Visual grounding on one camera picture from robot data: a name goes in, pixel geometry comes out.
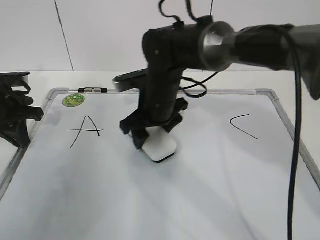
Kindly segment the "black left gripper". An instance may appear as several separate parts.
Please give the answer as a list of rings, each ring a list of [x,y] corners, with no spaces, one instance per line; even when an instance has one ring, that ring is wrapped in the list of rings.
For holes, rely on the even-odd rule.
[[[39,122],[45,113],[41,107],[33,107],[29,97],[29,72],[5,72],[0,74],[0,129],[27,130],[27,120]]]

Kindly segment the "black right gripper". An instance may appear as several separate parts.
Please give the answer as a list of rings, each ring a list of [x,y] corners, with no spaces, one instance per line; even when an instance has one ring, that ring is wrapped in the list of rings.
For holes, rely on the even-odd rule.
[[[188,104],[185,100],[176,101],[183,72],[183,68],[147,68],[145,91],[139,91],[138,109],[120,122],[125,135],[131,131],[137,150],[150,137],[145,128],[161,126],[170,133],[183,121],[179,112]]]

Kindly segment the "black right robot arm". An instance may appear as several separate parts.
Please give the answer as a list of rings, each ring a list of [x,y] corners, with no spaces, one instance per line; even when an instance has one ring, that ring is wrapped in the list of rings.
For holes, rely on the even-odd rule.
[[[187,69],[220,73],[233,64],[296,71],[310,96],[320,98],[320,27],[258,25],[234,29],[226,22],[203,17],[196,24],[148,30],[142,38],[147,68],[114,78],[120,92],[139,90],[138,108],[120,122],[124,134],[132,134],[137,149],[149,138],[147,128],[170,132],[182,121],[187,108],[177,98]]]

